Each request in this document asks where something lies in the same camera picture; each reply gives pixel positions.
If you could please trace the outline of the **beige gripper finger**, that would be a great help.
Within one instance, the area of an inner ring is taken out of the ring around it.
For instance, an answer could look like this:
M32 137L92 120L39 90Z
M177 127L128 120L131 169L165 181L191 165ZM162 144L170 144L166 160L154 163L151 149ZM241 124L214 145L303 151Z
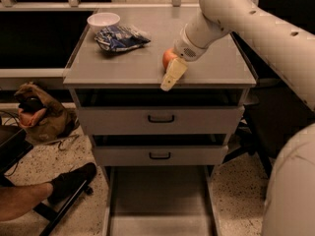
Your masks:
M187 71L188 65L182 58L172 59L166 68L160 88L164 91L169 91L177 83L177 81Z

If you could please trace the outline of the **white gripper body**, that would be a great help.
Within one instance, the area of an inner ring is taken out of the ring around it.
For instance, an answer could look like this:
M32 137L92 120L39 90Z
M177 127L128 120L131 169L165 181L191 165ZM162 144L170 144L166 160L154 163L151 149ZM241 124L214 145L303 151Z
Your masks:
M195 46L183 29L179 37L174 40L174 52L180 58L193 62L198 60L206 52L206 49Z

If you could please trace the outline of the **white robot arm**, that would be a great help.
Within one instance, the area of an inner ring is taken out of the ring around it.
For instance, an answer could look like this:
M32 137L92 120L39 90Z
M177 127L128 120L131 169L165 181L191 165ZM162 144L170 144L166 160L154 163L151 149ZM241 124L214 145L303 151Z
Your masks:
M199 0L199 11L162 56L170 90L216 40L237 33L309 108L315 107L314 35L258 7L258 0ZM275 161L262 236L315 236L315 125L293 135Z

